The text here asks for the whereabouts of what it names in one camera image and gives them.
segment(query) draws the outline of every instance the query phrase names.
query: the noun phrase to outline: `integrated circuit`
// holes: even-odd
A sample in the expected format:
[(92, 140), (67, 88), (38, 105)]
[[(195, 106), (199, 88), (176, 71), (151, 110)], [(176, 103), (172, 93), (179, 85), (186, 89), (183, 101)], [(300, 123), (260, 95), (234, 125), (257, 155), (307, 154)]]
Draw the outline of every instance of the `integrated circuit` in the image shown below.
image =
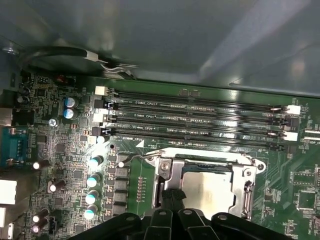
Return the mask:
[(88, 119), (87, 118), (80, 118), (79, 119), (79, 125), (80, 125), (80, 127), (88, 126)]
[(88, 96), (88, 95), (83, 95), (83, 96), (81, 97), (81, 103), (82, 103), (82, 104), (89, 104), (89, 103), (90, 103), (90, 96)]
[(38, 144), (45, 144), (47, 142), (47, 136), (45, 135), (37, 135), (36, 141)]
[(39, 97), (45, 97), (47, 95), (47, 91), (45, 89), (42, 88), (38, 88), (36, 90), (36, 96)]
[(64, 200), (61, 197), (57, 197), (54, 199), (54, 204), (56, 206), (62, 206), (63, 205)]
[(73, 172), (73, 177), (75, 178), (75, 179), (82, 179), (82, 171), (79, 171), (79, 170), (75, 170), (74, 172)]
[(55, 151), (57, 153), (64, 153), (66, 150), (66, 145), (62, 144), (62, 143), (58, 143), (57, 145), (55, 145)]
[(84, 230), (85, 230), (85, 226), (84, 225), (80, 225), (80, 224), (74, 225), (74, 232), (76, 234), (82, 233)]
[(86, 142), (87, 141), (87, 136), (85, 136), (85, 135), (81, 135), (80, 136), (80, 142)]
[(298, 199), (299, 209), (314, 209), (316, 203), (316, 193), (315, 192), (300, 192)]

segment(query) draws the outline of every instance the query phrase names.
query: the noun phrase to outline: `chip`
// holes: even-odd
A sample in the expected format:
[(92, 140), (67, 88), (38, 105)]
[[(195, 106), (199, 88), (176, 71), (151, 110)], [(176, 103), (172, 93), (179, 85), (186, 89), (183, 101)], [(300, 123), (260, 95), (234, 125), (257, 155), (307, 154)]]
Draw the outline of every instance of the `chip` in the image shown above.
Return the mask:
[(82, 104), (89, 104), (90, 103), (90, 96), (88, 96), (88, 95), (82, 96), (81, 103)]
[(66, 149), (66, 145), (58, 143), (57, 145), (55, 145), (55, 151), (57, 153), (64, 153)]
[(122, 192), (115, 192), (113, 200), (115, 202), (126, 202), (127, 201), (127, 194)]
[(56, 206), (62, 206), (63, 205), (64, 200), (61, 197), (58, 197), (54, 200), (54, 204)]
[(36, 90), (36, 96), (37, 97), (45, 97), (47, 91), (45, 89), (39, 88)]
[(115, 189), (127, 189), (127, 181), (124, 180), (115, 180), (114, 182), (114, 188)]
[(116, 172), (116, 169), (115, 169), (114, 167), (108, 167), (107, 172), (108, 172), (109, 174), (114, 174), (114, 173)]
[(81, 135), (80, 136), (80, 142), (86, 142), (87, 141), (87, 136)]
[(116, 177), (127, 177), (129, 174), (129, 169), (126, 167), (117, 167), (115, 170), (115, 176)]
[(314, 209), (316, 203), (315, 192), (300, 192), (298, 207), (300, 209)]
[(120, 214), (124, 214), (125, 212), (126, 212), (125, 206), (113, 205), (112, 214), (120, 215)]
[(109, 156), (108, 156), (108, 160), (109, 160), (110, 162), (116, 162), (116, 161), (117, 161), (117, 156), (109, 155)]
[(45, 144), (47, 142), (47, 136), (45, 135), (38, 135), (36, 136), (36, 141), (39, 143), (39, 144)]
[(109, 216), (109, 215), (104, 215), (103, 216), (103, 220), (104, 221), (108, 221), (108, 220), (110, 220), (112, 217), (111, 216)]
[(73, 172), (73, 177), (75, 179), (82, 179), (82, 171), (78, 171), (78, 170), (74, 171)]
[(79, 125), (80, 125), (80, 127), (88, 126), (88, 119), (87, 118), (80, 118), (79, 119)]
[(104, 195), (106, 197), (112, 198), (114, 196), (114, 192), (113, 191), (106, 191)]
[(107, 180), (105, 181), (105, 184), (107, 184), (107, 185), (115, 185), (115, 180), (109, 180), (109, 179), (107, 179)]
[(104, 208), (105, 208), (105, 209), (112, 209), (112, 204), (105, 203), (105, 204), (104, 204)]
[(74, 225), (74, 232), (76, 234), (82, 233), (85, 231), (85, 226), (84, 225)]

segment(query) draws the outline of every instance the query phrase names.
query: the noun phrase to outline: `motherboard screw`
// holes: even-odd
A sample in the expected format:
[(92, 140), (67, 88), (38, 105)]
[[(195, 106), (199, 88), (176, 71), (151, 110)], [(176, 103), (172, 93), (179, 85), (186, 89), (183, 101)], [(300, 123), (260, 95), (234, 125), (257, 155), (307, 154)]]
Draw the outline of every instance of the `motherboard screw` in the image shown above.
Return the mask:
[(162, 162), (160, 165), (160, 168), (162, 171), (167, 171), (169, 169), (169, 163), (167, 163), (166, 161)]
[(56, 127), (58, 125), (57, 120), (55, 120), (54, 118), (51, 118), (48, 121), (48, 124), (49, 124), (50, 127)]

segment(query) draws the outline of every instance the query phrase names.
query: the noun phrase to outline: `screw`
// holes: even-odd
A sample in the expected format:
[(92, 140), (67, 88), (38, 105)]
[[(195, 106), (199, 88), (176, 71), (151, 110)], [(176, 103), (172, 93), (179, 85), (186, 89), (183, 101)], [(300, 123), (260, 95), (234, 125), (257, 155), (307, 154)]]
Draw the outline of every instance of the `screw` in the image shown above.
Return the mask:
[(55, 120), (54, 118), (51, 118), (48, 121), (48, 124), (49, 124), (50, 127), (56, 127), (58, 125), (57, 120)]
[(260, 170), (260, 171), (261, 171), (261, 170), (263, 170), (264, 168), (265, 168), (265, 167), (264, 167), (264, 165), (263, 165), (263, 164), (259, 164), (259, 165), (258, 165), (258, 170)]
[(228, 218), (227, 218), (226, 215), (219, 215), (219, 216), (218, 216), (218, 219), (220, 219), (220, 220), (222, 220), (222, 221), (225, 221), (225, 220), (227, 220)]
[(162, 162), (160, 168), (162, 171), (167, 171), (169, 169), (169, 163), (167, 163), (166, 161)]

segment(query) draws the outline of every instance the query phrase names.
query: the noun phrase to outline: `cable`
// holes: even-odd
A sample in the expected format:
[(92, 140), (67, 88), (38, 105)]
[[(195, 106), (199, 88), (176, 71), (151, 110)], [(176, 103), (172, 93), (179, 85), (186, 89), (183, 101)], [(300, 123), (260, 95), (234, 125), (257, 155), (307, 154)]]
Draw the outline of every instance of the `cable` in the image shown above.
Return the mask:
[[(130, 77), (132, 76), (132, 74), (130, 73), (129, 69), (127, 69), (126, 67), (128, 68), (137, 67), (134, 65), (126, 66), (124, 64), (119, 64), (113, 68), (109, 68), (106, 66), (106, 64), (111, 64), (111, 63), (108, 61), (105, 61), (103, 56), (99, 56), (98, 54), (88, 50), (84, 50), (77, 47), (70, 47), (70, 46), (46, 46), (41, 48), (30, 49), (19, 57), (18, 65), (22, 68), (22, 70), (26, 72), (35, 73), (35, 74), (42, 75), (44, 77), (52, 78), (57, 75), (56, 72), (31, 65), (31, 63), (36, 59), (40, 59), (43, 57), (52, 57), (52, 56), (70, 56), (70, 57), (79, 57), (79, 58), (87, 59), (92, 62), (100, 63), (101, 67), (106, 73), (112, 72), (112, 73), (119, 74), (119, 73), (127, 72), (129, 74), (126, 73), (126, 75)], [(92, 76), (101, 75), (102, 72), (103, 71), (101, 70), (101, 72), (92, 72), (92, 73), (89, 73), (88, 75), (92, 75)]]

